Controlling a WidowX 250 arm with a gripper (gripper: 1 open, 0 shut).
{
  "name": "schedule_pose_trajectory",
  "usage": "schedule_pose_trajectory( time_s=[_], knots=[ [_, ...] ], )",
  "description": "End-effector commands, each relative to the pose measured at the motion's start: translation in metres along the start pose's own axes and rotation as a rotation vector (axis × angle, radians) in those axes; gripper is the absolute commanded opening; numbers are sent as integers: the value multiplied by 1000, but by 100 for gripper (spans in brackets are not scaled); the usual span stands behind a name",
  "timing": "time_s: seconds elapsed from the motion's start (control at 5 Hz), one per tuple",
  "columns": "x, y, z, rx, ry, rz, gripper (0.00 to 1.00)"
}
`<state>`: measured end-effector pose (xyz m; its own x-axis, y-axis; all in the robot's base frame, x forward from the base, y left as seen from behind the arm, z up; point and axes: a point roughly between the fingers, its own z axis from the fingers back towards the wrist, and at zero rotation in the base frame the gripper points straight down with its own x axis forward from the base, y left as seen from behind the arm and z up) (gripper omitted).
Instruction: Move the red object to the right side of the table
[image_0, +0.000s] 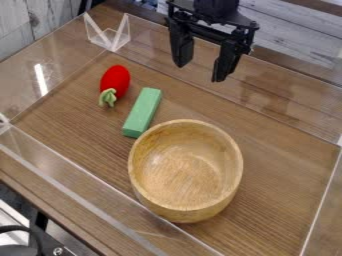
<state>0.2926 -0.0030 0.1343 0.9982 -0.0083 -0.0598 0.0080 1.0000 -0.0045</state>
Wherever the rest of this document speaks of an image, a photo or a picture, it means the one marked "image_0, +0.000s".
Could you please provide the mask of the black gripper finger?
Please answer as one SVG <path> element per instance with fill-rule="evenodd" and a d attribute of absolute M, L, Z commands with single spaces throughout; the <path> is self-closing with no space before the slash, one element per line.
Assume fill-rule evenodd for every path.
<path fill-rule="evenodd" d="M 192 60 L 193 37 L 188 26 L 172 18 L 168 19 L 168 31 L 172 60 L 175 65 L 181 68 Z"/>
<path fill-rule="evenodd" d="M 219 56 L 214 62 L 212 82 L 226 80 L 226 77 L 235 71 L 240 55 L 238 43 L 231 40 L 224 40 L 220 44 Z"/>

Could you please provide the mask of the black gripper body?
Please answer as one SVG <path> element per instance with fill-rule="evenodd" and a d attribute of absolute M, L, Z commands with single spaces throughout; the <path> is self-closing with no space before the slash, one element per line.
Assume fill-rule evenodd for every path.
<path fill-rule="evenodd" d="M 165 0 L 168 19 L 184 23 L 192 36 L 220 44 L 238 43 L 240 53 L 248 54 L 259 24 L 238 11 L 239 0 Z"/>

